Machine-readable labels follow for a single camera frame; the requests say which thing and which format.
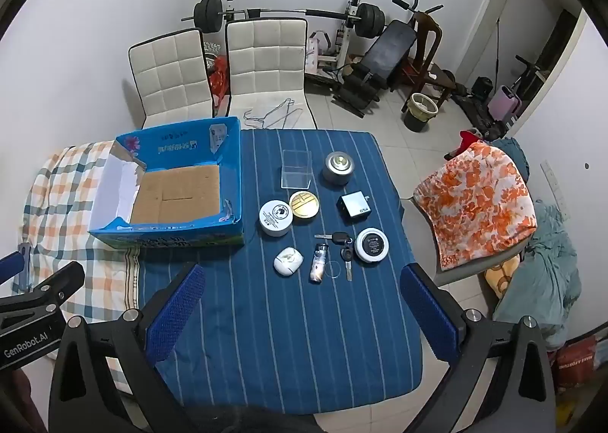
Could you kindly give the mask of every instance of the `barbell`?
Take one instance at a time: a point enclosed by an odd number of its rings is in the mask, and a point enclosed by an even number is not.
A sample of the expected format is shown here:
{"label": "barbell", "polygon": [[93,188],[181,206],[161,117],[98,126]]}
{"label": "barbell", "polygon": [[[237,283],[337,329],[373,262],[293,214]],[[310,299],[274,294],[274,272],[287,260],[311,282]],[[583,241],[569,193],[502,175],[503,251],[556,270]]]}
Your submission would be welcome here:
{"label": "barbell", "polygon": [[355,33],[359,37],[372,39],[379,36],[384,30],[384,12],[374,4],[361,3],[356,15],[337,13],[323,10],[280,10],[280,9],[249,9],[224,11],[222,0],[201,0],[194,6],[193,16],[182,18],[182,21],[193,20],[194,26],[203,33],[219,32],[222,27],[224,15],[246,13],[249,18],[259,18],[260,13],[303,13],[306,16],[319,16],[321,18],[334,18],[351,22]]}

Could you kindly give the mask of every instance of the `green cloth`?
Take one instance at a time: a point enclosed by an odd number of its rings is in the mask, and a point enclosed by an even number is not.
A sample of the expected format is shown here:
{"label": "green cloth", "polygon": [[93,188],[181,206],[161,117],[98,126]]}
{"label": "green cloth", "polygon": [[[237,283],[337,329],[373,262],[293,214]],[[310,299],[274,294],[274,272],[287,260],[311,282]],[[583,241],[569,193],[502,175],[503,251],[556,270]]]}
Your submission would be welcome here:
{"label": "green cloth", "polygon": [[581,295],[576,251],[555,205],[534,202],[538,228],[525,250],[524,261],[513,274],[493,319],[516,323],[533,316],[540,325],[547,350],[562,347],[566,321]]}

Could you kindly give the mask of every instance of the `car key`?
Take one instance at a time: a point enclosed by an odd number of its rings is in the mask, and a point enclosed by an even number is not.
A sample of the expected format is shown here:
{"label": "car key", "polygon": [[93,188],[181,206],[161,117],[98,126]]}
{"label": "car key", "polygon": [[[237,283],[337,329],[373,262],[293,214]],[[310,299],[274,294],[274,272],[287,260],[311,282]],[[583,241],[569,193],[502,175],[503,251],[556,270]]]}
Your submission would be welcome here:
{"label": "car key", "polygon": [[352,243],[353,239],[346,232],[338,231],[333,234],[315,234],[317,239],[331,239],[335,245],[343,245],[345,243]]}
{"label": "car key", "polygon": [[353,260],[353,240],[344,243],[344,248],[340,250],[340,256],[344,260],[344,266],[346,267],[346,280],[352,282],[353,270],[351,261]]}

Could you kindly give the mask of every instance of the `transparent plastic box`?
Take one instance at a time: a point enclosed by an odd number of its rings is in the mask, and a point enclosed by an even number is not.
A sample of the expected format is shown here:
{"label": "transparent plastic box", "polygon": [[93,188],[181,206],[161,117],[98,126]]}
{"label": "transparent plastic box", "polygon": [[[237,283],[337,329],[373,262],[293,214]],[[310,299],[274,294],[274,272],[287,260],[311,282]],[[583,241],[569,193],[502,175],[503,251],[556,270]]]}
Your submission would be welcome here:
{"label": "transparent plastic box", "polygon": [[281,153],[281,188],[308,190],[312,180],[312,155],[308,150]]}

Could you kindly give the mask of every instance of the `gray chair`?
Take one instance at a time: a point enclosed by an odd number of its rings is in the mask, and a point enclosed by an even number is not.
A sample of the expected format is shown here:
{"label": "gray chair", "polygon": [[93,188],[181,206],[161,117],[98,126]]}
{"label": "gray chair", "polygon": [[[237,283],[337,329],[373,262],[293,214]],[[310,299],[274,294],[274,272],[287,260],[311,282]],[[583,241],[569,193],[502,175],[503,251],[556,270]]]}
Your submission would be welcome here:
{"label": "gray chair", "polygon": [[405,210],[402,219],[403,230],[412,247],[414,259],[437,286],[485,272],[488,268],[506,262],[522,252],[530,239],[526,238],[497,255],[471,260],[464,265],[443,271],[439,265],[439,250],[430,219],[413,198],[402,199],[401,204]]}

